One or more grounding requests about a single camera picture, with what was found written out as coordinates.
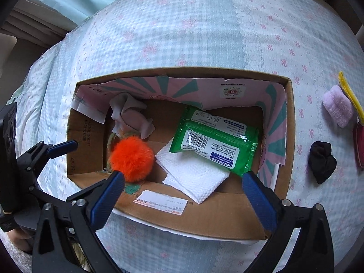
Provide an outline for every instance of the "person's skin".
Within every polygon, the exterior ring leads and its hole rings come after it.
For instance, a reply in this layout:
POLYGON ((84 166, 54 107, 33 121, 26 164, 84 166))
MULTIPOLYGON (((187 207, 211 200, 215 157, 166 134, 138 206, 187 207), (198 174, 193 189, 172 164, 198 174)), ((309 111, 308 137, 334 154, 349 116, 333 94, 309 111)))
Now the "person's skin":
POLYGON ((23 252, 31 252, 32 247, 26 242, 25 239, 29 239, 30 236, 24 232, 21 228, 16 228, 7 232, 10 241, 23 252))

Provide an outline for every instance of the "black device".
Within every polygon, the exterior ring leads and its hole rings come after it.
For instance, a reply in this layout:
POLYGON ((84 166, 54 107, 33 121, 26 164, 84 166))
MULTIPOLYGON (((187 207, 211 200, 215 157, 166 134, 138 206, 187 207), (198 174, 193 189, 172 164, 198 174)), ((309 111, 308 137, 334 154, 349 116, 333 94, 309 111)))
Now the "black device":
MULTIPOLYGON (((39 142, 16 159, 15 103, 0 111, 0 132, 0 227, 5 232, 20 227, 32 236, 33 272, 86 272, 72 248, 79 243, 94 273, 121 273, 95 232, 103 228, 124 189, 123 174, 114 171, 107 180, 59 200, 43 192, 37 178, 49 159, 76 150, 77 142, 39 142)), ((261 224, 272 233, 246 273, 273 272, 295 228, 301 228, 299 237, 279 272, 334 271, 331 233, 321 204, 307 208, 280 200, 253 172, 243 175, 242 187, 261 224)))

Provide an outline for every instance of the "silver bolt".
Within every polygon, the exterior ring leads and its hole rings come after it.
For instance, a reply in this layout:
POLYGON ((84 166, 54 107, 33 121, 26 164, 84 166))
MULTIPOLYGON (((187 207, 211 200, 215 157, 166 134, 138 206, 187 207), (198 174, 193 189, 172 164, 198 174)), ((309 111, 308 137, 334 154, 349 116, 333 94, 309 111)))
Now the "silver bolt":
POLYGON ((290 206, 291 202, 288 199, 283 199, 282 204, 283 204, 283 206, 290 206))
POLYGON ((52 207, 52 204, 51 203, 46 203, 43 207, 44 207, 45 210, 49 210, 52 207))
POLYGON ((84 206, 86 204, 86 200, 85 199, 78 199, 76 202, 77 206, 81 207, 84 206))
POLYGON ((324 208, 324 207, 323 207, 321 204, 316 203, 316 204, 315 204, 315 208, 316 208, 317 210, 321 211, 321 210, 323 210, 323 208, 324 208))

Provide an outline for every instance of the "red pouch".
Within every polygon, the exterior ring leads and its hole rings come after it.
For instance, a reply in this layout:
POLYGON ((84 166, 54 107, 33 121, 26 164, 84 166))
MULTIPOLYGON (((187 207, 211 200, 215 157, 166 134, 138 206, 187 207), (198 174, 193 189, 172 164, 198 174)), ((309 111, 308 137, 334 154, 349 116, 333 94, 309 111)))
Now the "red pouch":
POLYGON ((364 127, 360 122, 353 129, 354 147, 356 152, 356 162, 358 166, 364 168, 364 127))

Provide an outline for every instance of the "crumpled black fabric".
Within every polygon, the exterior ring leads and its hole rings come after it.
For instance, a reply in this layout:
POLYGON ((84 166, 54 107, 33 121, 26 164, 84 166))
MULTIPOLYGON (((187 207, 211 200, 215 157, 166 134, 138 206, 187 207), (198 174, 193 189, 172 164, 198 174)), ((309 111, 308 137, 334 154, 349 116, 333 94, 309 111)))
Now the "crumpled black fabric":
POLYGON ((316 141, 311 145, 308 165, 317 183, 326 181, 336 169, 336 159, 331 155, 331 144, 316 141))

